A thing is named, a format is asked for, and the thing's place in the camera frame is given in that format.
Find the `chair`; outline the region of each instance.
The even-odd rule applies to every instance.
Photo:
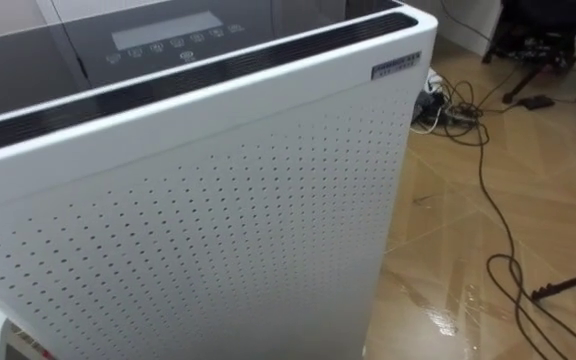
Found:
[[[503,45],[508,44],[517,29],[522,29],[524,38],[532,37],[543,45],[543,56],[538,57],[531,71],[503,97],[505,104],[513,102],[517,95],[547,65],[564,65],[571,68],[576,36],[576,0],[504,0],[500,22],[508,24],[491,44],[483,58],[490,63],[493,55],[503,55]]]

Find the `wooden floor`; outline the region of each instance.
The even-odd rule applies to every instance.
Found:
[[[433,68],[453,83],[468,80],[477,99],[514,64],[480,58],[439,41]],[[500,109],[503,90],[485,108]],[[541,75],[521,96],[576,96],[576,72]],[[513,109],[482,120],[490,130],[484,176],[517,240],[525,285],[534,289],[576,276],[576,105]],[[473,132],[470,141],[476,140]],[[491,254],[509,251],[500,220],[479,190],[478,148],[411,134],[373,319],[368,360],[538,359],[515,325],[512,303],[485,270]],[[516,294],[507,263],[493,264]],[[544,302],[576,331],[576,290]],[[576,343],[539,310],[528,312],[569,359]],[[560,359],[526,325],[549,359]]]

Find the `white air purifier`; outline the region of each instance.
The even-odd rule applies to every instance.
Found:
[[[0,37],[0,359],[361,358],[437,22],[287,6]]]

